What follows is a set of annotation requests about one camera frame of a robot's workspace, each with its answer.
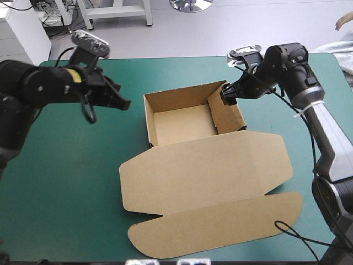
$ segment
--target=sticker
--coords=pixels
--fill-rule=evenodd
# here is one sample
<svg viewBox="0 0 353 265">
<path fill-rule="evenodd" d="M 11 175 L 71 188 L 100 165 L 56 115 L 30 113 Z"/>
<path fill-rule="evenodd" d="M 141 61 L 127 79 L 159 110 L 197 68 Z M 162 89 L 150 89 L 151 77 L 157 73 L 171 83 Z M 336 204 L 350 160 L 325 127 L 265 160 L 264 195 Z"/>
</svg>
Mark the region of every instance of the sticker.
<svg viewBox="0 0 353 265">
<path fill-rule="evenodd" d="M 77 71 L 75 71 L 73 69 L 70 69 L 70 68 L 66 68 L 66 70 L 72 76 L 72 79 L 73 79 L 74 83 L 82 83 L 81 76 L 79 75 L 79 73 Z"/>
</svg>

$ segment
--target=green mat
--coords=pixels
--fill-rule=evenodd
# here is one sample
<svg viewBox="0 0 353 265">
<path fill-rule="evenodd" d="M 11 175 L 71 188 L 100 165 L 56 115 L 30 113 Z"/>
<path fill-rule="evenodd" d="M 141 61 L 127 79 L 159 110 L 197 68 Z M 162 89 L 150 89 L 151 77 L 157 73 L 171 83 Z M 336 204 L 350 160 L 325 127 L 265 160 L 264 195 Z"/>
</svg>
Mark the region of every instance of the green mat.
<svg viewBox="0 0 353 265">
<path fill-rule="evenodd" d="M 334 56 L 311 55 L 310 63 L 327 92 L 325 102 L 353 139 L 353 94 Z M 46 107 L 33 125 L 18 158 L 0 182 L 1 249 L 12 260 L 124 261 L 143 258 L 127 238 L 127 229 L 150 215 L 122 207 L 119 165 L 148 149 L 142 95 L 165 89 L 235 81 L 240 72 L 225 57 L 102 60 L 106 75 L 122 84 L 132 99 L 127 112 L 96 107 L 98 121 L 89 125 L 78 104 Z M 311 195 L 312 154 L 309 134 L 300 119 L 275 96 L 239 100 L 249 130 L 284 137 L 294 176 L 274 192 L 296 190 L 304 197 L 295 228 L 303 235 L 333 239 Z M 314 246 L 319 255 L 325 247 Z M 295 238 L 271 238 L 196 253 L 216 261 L 313 260 Z"/>
</svg>

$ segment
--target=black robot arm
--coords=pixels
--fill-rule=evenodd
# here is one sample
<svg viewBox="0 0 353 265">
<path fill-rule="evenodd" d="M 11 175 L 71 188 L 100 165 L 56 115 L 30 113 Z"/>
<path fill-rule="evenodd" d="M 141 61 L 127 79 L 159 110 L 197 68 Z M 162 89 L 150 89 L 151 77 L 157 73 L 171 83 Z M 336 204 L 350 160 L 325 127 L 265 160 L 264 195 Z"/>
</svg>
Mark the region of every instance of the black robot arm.
<svg viewBox="0 0 353 265">
<path fill-rule="evenodd" d="M 63 67 L 36 67 L 7 60 L 0 62 L 0 179 L 7 162 L 20 153 L 37 112 L 51 103 L 80 103 L 88 122 L 95 123 L 93 106 L 127 110 L 130 100 L 119 94 L 120 85 L 103 75 L 98 58 L 109 56 L 109 45 L 82 30 Z"/>
<path fill-rule="evenodd" d="M 307 49 L 299 43 L 276 45 L 267 49 L 264 58 L 260 50 L 255 45 L 228 53 L 228 64 L 244 63 L 245 72 L 238 81 L 223 87 L 221 97 L 232 105 L 237 98 L 257 99 L 271 93 L 278 84 L 282 95 L 286 93 L 292 105 L 301 110 L 321 152 L 313 195 L 336 235 L 335 246 L 320 263 L 352 265 L 353 145 L 325 107 L 325 92 L 308 64 Z"/>
</svg>

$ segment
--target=black cable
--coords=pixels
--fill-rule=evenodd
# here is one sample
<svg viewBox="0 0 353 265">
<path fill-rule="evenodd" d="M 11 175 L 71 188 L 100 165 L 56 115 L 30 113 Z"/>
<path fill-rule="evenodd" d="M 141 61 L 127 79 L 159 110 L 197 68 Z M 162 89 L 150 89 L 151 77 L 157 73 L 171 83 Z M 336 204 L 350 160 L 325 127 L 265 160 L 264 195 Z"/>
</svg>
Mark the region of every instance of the black cable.
<svg viewBox="0 0 353 265">
<path fill-rule="evenodd" d="M 67 48 L 67 49 L 65 49 L 62 53 L 60 53 L 59 57 L 58 57 L 57 60 L 56 60 L 55 67 L 57 67 L 57 66 L 59 65 L 59 62 L 60 62 L 61 57 L 62 57 L 65 53 L 67 53 L 68 51 L 71 51 L 71 50 L 73 50 L 73 49 L 75 49 L 75 47 Z"/>
<path fill-rule="evenodd" d="M 91 4 L 92 8 L 94 8 L 94 5 L 92 4 L 92 1 L 91 0 L 88 0 L 88 1 Z"/>
<path fill-rule="evenodd" d="M 352 250 L 350 248 L 347 248 L 347 247 L 341 247 L 341 246 L 338 246 L 338 245 L 334 245 L 334 244 L 330 244 L 330 243 L 314 240 L 314 239 L 311 239 L 311 238 L 303 237 L 298 232 L 296 234 L 292 234 L 292 233 L 286 231 L 285 229 L 281 228 L 278 224 L 283 224 L 283 225 L 287 226 L 287 228 L 289 228 L 290 230 L 292 230 L 294 232 L 295 230 L 289 224 L 287 224 L 287 223 L 285 223 L 283 221 L 275 221 L 275 226 L 276 226 L 276 228 L 278 230 L 280 230 L 281 232 L 283 232 L 283 233 L 285 233 L 287 235 L 295 237 L 297 239 L 301 239 L 301 240 L 304 240 L 304 241 L 308 241 L 308 242 L 311 242 L 311 243 L 315 243 L 315 244 L 323 245 L 323 246 L 327 246 L 327 247 L 340 248 L 342 250 L 345 250 L 345 251 L 348 251 L 348 252 L 352 253 Z"/>
<path fill-rule="evenodd" d="M 258 82 L 260 82 L 262 85 L 264 85 L 269 91 L 270 93 L 274 94 L 275 96 L 277 96 L 280 100 L 282 100 L 286 105 L 288 105 L 295 113 L 299 114 L 300 112 L 292 106 L 291 103 L 289 103 L 285 98 L 283 98 L 282 96 L 280 96 L 278 93 L 275 92 L 275 89 L 274 88 L 271 88 L 269 87 L 268 85 L 266 85 L 263 81 L 261 81 L 260 79 L 258 79 L 255 75 L 253 75 L 252 73 L 249 73 L 247 72 L 246 70 L 240 68 L 239 66 L 237 65 L 233 65 L 235 68 L 241 70 L 242 72 L 244 73 L 247 73 L 248 75 L 252 76 L 254 79 L 256 79 Z M 310 134 L 310 138 L 311 138 L 311 144 L 312 144 L 312 152 L 313 152 L 313 164 L 314 164 L 314 170 L 313 170 L 313 173 L 314 173 L 314 181 L 315 181 L 315 184 L 317 185 L 317 189 L 318 189 L 318 192 L 319 192 L 319 195 L 320 195 L 320 198 L 321 200 L 323 201 L 324 203 L 324 206 L 325 208 L 327 209 L 327 211 L 329 212 L 334 224 L 336 225 L 337 229 L 339 230 L 340 232 L 340 235 L 343 237 L 343 239 L 346 241 L 346 243 L 349 245 L 349 250 L 351 253 L 353 253 L 353 243 L 351 242 L 351 240 L 343 233 L 341 227 L 338 225 L 335 217 L 333 216 L 332 212 L 329 210 L 329 207 L 327 206 L 327 203 L 325 202 L 324 200 L 324 197 L 321 193 L 321 188 L 318 184 L 318 176 L 317 176 L 317 171 L 316 171 L 316 167 L 317 167 L 317 159 L 316 159 L 316 150 L 315 150 L 315 140 L 314 140 L 314 136 L 313 136 L 313 132 L 312 132 L 312 129 L 310 128 L 310 125 L 308 123 L 308 121 L 304 118 L 303 115 L 300 115 L 301 119 L 304 121 L 308 131 L 309 131 L 309 134 Z"/>
<path fill-rule="evenodd" d="M 280 227 L 278 226 L 278 223 L 287 226 L 287 228 L 290 229 L 290 230 L 292 230 L 294 234 L 289 233 L 288 231 L 286 231 L 286 230 L 280 228 Z M 303 243 L 308 247 L 308 249 L 311 251 L 311 253 L 313 253 L 313 255 L 314 255 L 316 261 L 317 261 L 317 262 L 320 262 L 318 255 L 316 255 L 315 251 L 311 248 L 311 246 L 308 244 L 308 242 L 307 242 L 296 230 L 294 230 L 290 225 L 288 225 L 288 224 L 286 224 L 285 222 L 282 222 L 282 221 L 275 221 L 275 226 L 276 226 L 276 228 L 277 228 L 278 230 L 282 231 L 283 233 L 286 233 L 286 234 L 288 234 L 288 235 L 294 236 L 294 237 L 300 239 L 301 241 L 303 241 Z"/>
<path fill-rule="evenodd" d="M 56 33 L 56 34 L 54 34 L 54 35 L 50 35 L 50 36 L 48 36 L 48 37 L 49 37 L 49 39 L 50 39 L 50 38 L 52 38 L 52 37 L 58 36 L 58 35 L 59 35 L 60 33 L 62 33 L 64 30 L 66 30 L 66 28 L 64 28 L 64 29 L 60 30 L 58 33 Z"/>
<path fill-rule="evenodd" d="M 14 9 L 14 10 L 17 10 L 17 11 L 27 11 L 27 10 L 30 10 L 31 8 L 34 8 L 34 5 L 30 6 L 29 8 L 26 8 L 26 9 L 18 9 L 18 8 L 14 8 L 12 6 L 9 6 L 8 4 L 5 4 L 4 3 L 4 0 L 0 0 L 0 3 L 2 3 L 4 6 L 8 7 L 8 8 L 11 8 L 11 9 Z"/>
</svg>

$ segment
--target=cardboard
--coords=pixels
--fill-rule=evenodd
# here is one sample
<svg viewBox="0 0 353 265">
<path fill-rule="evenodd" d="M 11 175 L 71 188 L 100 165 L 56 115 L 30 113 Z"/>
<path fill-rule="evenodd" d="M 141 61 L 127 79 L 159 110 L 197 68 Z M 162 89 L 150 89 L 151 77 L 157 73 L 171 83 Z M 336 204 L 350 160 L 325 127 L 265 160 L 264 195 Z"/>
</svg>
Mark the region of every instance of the cardboard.
<svg viewBox="0 0 353 265">
<path fill-rule="evenodd" d="M 163 215 L 129 229 L 148 256 L 274 236 L 275 220 L 293 225 L 299 216 L 299 194 L 265 196 L 293 175 L 282 137 L 246 131 L 239 106 L 223 104 L 225 83 L 144 96 L 152 148 L 119 170 L 124 208 Z"/>
<path fill-rule="evenodd" d="M 239 107 L 223 104 L 219 92 L 225 83 L 227 82 L 219 81 L 145 95 L 147 131 L 151 146 L 245 129 L 246 123 Z M 216 125 L 213 112 L 217 117 Z"/>
<path fill-rule="evenodd" d="M 120 166 L 124 208 L 162 215 L 265 195 L 292 175 L 282 137 L 255 131 L 157 146 Z"/>
<path fill-rule="evenodd" d="M 173 258 L 277 235 L 274 222 L 293 225 L 301 206 L 296 192 L 261 196 L 142 222 L 129 239 L 150 257 Z"/>
</svg>

